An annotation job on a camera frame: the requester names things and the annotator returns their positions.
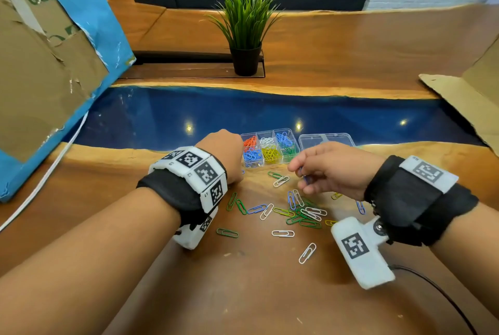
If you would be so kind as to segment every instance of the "person's left arm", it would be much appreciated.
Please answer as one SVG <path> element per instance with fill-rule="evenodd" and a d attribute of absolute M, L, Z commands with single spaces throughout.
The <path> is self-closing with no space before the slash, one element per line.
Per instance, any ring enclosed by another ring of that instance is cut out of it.
<path fill-rule="evenodd" d="M 239 135 L 221 130 L 197 146 L 229 183 L 242 178 Z M 2 333 L 102 333 L 179 225 L 153 190 L 128 193 L 0 279 Z"/>

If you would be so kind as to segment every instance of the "qr code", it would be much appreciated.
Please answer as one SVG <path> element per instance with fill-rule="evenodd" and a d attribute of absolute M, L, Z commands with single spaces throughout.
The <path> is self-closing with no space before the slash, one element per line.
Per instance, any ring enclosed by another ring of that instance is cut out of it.
<path fill-rule="evenodd" d="M 439 171 L 437 168 L 426 162 L 420 162 L 412 171 L 431 184 L 434 184 L 435 181 L 440 179 L 440 177 L 444 174 L 442 171 Z"/>
<path fill-rule="evenodd" d="M 192 167 L 202 160 L 201 156 L 198 156 L 192 152 L 187 152 L 184 155 L 180 156 L 177 161 L 182 163 L 187 167 Z"/>
<path fill-rule="evenodd" d="M 223 189 L 221 187 L 221 180 L 218 180 L 213 185 L 213 187 L 211 187 L 211 189 L 209 190 L 209 193 L 212 196 L 213 206 L 215 206 L 218 203 L 218 201 L 220 201 L 220 199 L 222 198 L 222 196 L 224 195 L 224 191 L 223 191 Z"/>
<path fill-rule="evenodd" d="M 196 174 L 203 180 L 206 185 L 211 184 L 213 180 L 218 177 L 218 174 L 215 170 L 208 164 L 208 162 L 203 163 L 198 168 L 194 170 Z"/>
<path fill-rule="evenodd" d="M 201 227 L 199 227 L 199 229 L 202 231 L 202 232 L 205 232 L 206 229 L 208 228 L 209 224 L 212 222 L 212 217 L 208 216 L 206 218 L 206 220 L 203 222 L 203 224 L 201 225 Z"/>
<path fill-rule="evenodd" d="M 345 249 L 347 250 L 351 259 L 362 256 L 369 252 L 359 233 L 355 233 L 349 237 L 346 237 L 341 241 L 341 243 L 343 243 L 343 245 L 345 246 Z"/>
<path fill-rule="evenodd" d="M 178 155 L 180 155 L 181 153 L 183 153 L 183 151 L 180 151 L 180 150 L 179 151 L 171 151 L 168 155 L 166 155 L 162 159 L 164 159 L 164 160 L 173 159 L 173 158 L 177 157 Z"/>

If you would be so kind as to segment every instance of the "hand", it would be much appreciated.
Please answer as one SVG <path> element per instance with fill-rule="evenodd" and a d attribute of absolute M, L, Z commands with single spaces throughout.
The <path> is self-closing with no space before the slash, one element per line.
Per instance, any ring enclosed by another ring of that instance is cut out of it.
<path fill-rule="evenodd" d="M 298 177 L 303 193 L 338 192 L 358 201 L 364 200 L 366 187 L 386 157 L 338 142 L 327 142 L 300 152 L 288 165 Z"/>
<path fill-rule="evenodd" d="M 196 144 L 214 155 L 227 170 L 227 184 L 242 180 L 242 138 L 227 130 L 210 133 Z"/>

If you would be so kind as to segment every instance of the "clear plastic lid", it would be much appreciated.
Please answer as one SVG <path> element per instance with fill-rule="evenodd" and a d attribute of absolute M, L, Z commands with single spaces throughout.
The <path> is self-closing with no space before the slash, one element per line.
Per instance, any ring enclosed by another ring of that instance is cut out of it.
<path fill-rule="evenodd" d="M 340 142 L 355 147 L 352 138 L 347 133 L 338 134 L 301 134 L 298 138 L 302 150 L 317 146 L 324 142 Z"/>

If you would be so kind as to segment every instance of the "person's right hand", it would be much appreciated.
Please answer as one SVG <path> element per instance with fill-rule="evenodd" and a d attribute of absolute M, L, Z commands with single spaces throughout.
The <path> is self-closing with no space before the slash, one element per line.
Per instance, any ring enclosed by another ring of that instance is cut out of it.
<path fill-rule="evenodd" d="M 386 157 L 338 142 L 327 142 L 300 152 L 288 165 L 298 177 L 305 194 L 337 192 L 358 201 L 364 200 L 366 187 Z"/>

